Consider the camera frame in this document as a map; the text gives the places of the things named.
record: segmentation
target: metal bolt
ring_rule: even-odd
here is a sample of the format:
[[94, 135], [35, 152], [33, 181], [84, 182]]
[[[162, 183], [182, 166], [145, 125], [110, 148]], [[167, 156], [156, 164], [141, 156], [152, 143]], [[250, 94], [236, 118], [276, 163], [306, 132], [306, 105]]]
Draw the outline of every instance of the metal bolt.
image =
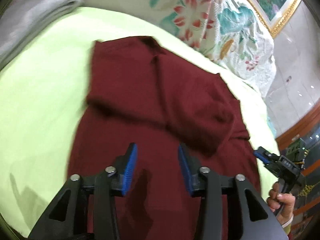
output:
[[209, 173], [210, 172], [210, 169], [208, 167], [201, 167], [199, 170], [201, 173]]
[[80, 179], [80, 176], [79, 176], [78, 174], [73, 174], [73, 175], [70, 176], [70, 179], [71, 179], [72, 181], [77, 181], [77, 180]]
[[239, 181], [244, 181], [245, 180], [245, 176], [242, 175], [242, 174], [238, 174], [238, 175], [236, 175], [236, 179], [239, 180]]
[[116, 168], [114, 166], [109, 166], [109, 167], [106, 167], [105, 171], [107, 173], [113, 173], [116, 171]]

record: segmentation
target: floral fabric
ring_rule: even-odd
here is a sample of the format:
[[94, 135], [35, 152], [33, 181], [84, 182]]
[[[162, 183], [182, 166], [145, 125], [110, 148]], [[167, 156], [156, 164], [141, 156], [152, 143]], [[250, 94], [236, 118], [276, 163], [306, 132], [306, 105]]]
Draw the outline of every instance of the floral fabric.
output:
[[274, 43], [246, 0], [150, 0], [172, 10], [158, 25], [266, 96], [276, 74]]

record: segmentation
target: maroon fabric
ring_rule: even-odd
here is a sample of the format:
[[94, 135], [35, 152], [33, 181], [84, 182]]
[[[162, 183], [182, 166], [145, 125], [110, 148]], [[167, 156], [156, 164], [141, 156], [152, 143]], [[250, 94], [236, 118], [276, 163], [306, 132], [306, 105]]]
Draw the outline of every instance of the maroon fabric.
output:
[[[138, 145], [131, 190], [116, 198], [122, 240], [192, 239], [199, 198], [185, 190], [179, 142], [203, 165], [221, 175], [242, 173], [260, 190], [239, 101], [218, 74], [161, 48], [153, 38], [97, 42], [87, 102], [69, 175], [96, 174], [130, 142]], [[224, 202], [223, 239], [226, 212]]]

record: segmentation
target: gray towel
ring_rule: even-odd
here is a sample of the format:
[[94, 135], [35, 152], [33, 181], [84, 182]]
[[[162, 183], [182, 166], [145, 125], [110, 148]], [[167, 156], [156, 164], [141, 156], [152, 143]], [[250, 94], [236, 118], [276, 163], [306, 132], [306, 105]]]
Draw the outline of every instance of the gray towel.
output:
[[0, 71], [47, 25], [82, 0], [17, 0], [0, 18]]

